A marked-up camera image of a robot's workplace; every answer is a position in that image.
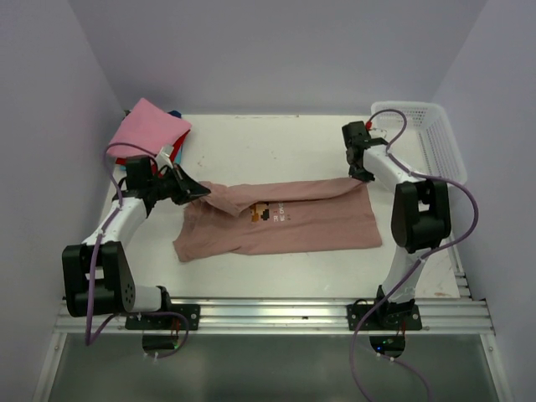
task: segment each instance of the brown fabric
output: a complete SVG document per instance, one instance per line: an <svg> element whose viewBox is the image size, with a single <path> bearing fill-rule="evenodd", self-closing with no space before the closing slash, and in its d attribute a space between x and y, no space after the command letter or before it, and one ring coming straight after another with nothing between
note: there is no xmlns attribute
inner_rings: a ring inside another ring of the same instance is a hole
<svg viewBox="0 0 536 402"><path fill-rule="evenodd" d="M382 244L367 186L352 178L203 185L212 193L186 207L174 242L183 262L227 252L282 254Z"/></svg>

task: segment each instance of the plastic laundry basket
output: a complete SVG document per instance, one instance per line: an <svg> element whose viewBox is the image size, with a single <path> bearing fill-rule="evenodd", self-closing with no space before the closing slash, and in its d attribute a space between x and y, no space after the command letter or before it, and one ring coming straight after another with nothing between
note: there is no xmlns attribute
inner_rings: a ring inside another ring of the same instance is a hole
<svg viewBox="0 0 536 402"><path fill-rule="evenodd" d="M425 102L375 102L372 113L383 109L396 109L408 119L408 129L413 129L419 138L428 173L464 184L467 171L451 123L445 110L434 103ZM402 127L402 117L397 113L382 113L374 118L374 125L385 130Z"/></svg>

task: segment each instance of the gray floor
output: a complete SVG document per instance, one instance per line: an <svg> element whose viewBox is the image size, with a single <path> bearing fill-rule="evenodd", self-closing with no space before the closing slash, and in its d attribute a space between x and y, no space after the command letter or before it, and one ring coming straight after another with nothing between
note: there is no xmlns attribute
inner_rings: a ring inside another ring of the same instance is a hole
<svg viewBox="0 0 536 402"><path fill-rule="evenodd" d="M69 335L50 400L360 401L350 337L192 336L175 356L144 359L140 335L102 335L90 348ZM361 344L368 341L360 337ZM426 401L405 369L357 348L360 377L377 401ZM497 400L478 336L413 336L401 357L425 374L435 401Z"/></svg>

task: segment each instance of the white table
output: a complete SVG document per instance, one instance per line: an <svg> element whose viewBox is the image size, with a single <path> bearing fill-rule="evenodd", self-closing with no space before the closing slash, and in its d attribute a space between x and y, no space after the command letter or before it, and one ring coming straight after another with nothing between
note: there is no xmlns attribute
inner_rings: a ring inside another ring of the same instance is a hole
<svg viewBox="0 0 536 402"><path fill-rule="evenodd" d="M196 180L234 185L339 178L348 175L341 127L366 116L189 115L193 124L181 166ZM395 132L378 132L391 138ZM394 152L425 171L416 135L407 131ZM374 297L394 254L390 233L393 195L368 186L383 245L287 255L217 255L180 263L172 242L183 225L183 207L158 203L126 249L137 283L163 285L173 297ZM113 192L103 209L110 209ZM430 258L418 297L459 297L453 254Z"/></svg>

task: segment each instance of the pink cloth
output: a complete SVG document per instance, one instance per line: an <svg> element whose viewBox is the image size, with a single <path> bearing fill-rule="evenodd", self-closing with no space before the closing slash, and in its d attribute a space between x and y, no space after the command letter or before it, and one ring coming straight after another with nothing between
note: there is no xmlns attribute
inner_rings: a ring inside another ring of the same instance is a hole
<svg viewBox="0 0 536 402"><path fill-rule="evenodd" d="M187 121L171 116L141 98L123 119L110 144L129 142L156 154L164 145L174 144L191 127ZM108 150L111 157L134 157L139 154L140 151L132 147L117 146Z"/></svg>
<svg viewBox="0 0 536 402"><path fill-rule="evenodd" d="M367 186L352 178L203 185L212 193L186 207L174 242L183 262L227 252L282 254L382 244Z"/></svg>

